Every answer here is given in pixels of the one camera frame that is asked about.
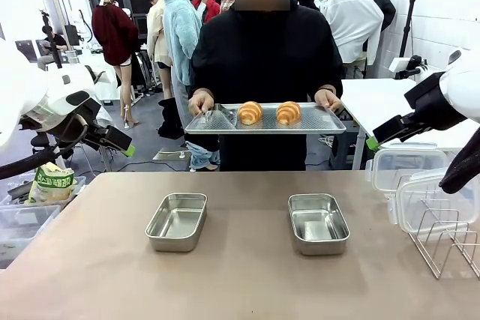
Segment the mannequin with red sweater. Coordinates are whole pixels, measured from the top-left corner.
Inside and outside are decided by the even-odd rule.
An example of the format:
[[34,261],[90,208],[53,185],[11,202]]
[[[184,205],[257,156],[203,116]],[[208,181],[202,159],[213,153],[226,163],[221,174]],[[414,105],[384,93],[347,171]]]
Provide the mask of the mannequin with red sweater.
[[138,29],[130,17],[112,4],[113,0],[100,0],[93,10],[91,27],[98,43],[103,47],[105,61],[115,68],[121,81],[120,114],[124,128],[139,124],[132,116],[131,56],[138,44]]
[[192,4],[197,11],[202,10],[199,16],[203,23],[208,22],[220,13],[220,5],[215,0],[192,0]]

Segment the red jacket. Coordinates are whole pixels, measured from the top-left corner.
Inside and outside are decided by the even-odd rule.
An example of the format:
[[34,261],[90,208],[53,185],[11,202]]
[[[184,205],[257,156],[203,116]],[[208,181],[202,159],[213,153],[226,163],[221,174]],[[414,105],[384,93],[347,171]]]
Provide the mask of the red jacket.
[[[202,0],[192,0],[192,4],[194,5],[195,9],[198,9],[198,6]],[[208,22],[214,16],[217,16],[220,13],[220,5],[215,0],[207,0],[206,2],[206,9],[203,12],[202,21]]]
[[96,7],[91,23],[93,34],[103,47],[103,56],[108,64],[120,65],[136,50],[138,29],[120,7],[111,4]]

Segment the floor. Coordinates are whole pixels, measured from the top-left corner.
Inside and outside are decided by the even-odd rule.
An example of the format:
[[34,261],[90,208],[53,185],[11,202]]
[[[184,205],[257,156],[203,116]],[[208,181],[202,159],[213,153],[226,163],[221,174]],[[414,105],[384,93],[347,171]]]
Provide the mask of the floor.
[[[130,171],[130,172],[170,172],[171,166],[176,171],[187,171],[186,162],[182,161],[161,161],[152,162],[153,156],[161,148],[179,148],[183,144],[183,138],[178,140],[170,140],[160,138],[157,135],[157,129],[162,124],[163,118],[158,101],[163,95],[154,94],[144,97],[133,107],[133,116],[142,124],[131,130],[127,130],[126,134],[132,138],[132,145],[136,147],[135,154],[128,158],[121,153],[113,154],[111,167],[113,171]],[[119,129],[123,129],[122,120],[120,119],[119,104],[114,102],[112,106],[105,106],[105,109],[113,117]],[[23,159],[32,154],[30,140],[35,136],[35,132],[30,130],[15,132],[9,147],[0,154],[0,164],[7,164],[13,161]],[[307,138],[307,170],[318,171],[328,170],[330,148],[319,142],[318,136],[308,136]],[[95,173],[103,172],[105,166],[101,160],[99,153],[85,146],[85,152],[88,156],[90,164]],[[76,148],[71,159],[66,160],[66,165],[71,167],[76,175],[84,174],[87,182],[90,182],[94,176],[89,171],[89,166],[85,156],[80,148]],[[18,182],[18,177],[4,179],[0,181],[0,200],[3,198],[7,189],[12,183]]]

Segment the silver baking tray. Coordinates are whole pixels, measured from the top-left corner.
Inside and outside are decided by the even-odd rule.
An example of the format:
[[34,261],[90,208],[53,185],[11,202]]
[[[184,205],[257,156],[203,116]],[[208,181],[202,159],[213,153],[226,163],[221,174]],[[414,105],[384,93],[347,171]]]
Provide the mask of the silver baking tray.
[[289,198],[295,248],[303,255],[337,255],[350,236],[335,198],[329,194],[301,194]]
[[215,104],[213,110],[198,114],[185,129],[189,134],[340,134],[345,126],[329,109],[315,103],[298,103],[301,120],[291,125],[277,121],[281,103],[260,104],[262,120],[253,125],[238,121],[237,111],[242,104]]
[[188,252],[197,245],[206,217],[205,195],[170,194],[160,203],[145,234],[157,251]]

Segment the croissant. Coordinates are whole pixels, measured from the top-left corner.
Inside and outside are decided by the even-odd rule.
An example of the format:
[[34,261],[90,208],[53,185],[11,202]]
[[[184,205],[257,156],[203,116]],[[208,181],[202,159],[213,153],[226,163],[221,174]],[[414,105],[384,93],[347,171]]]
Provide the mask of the croissant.
[[280,124],[290,125],[298,121],[302,116],[300,106],[293,102],[287,101],[281,104],[277,109],[277,120]]
[[238,109],[238,119],[244,125],[257,123],[263,116],[262,107],[254,101],[248,101]]

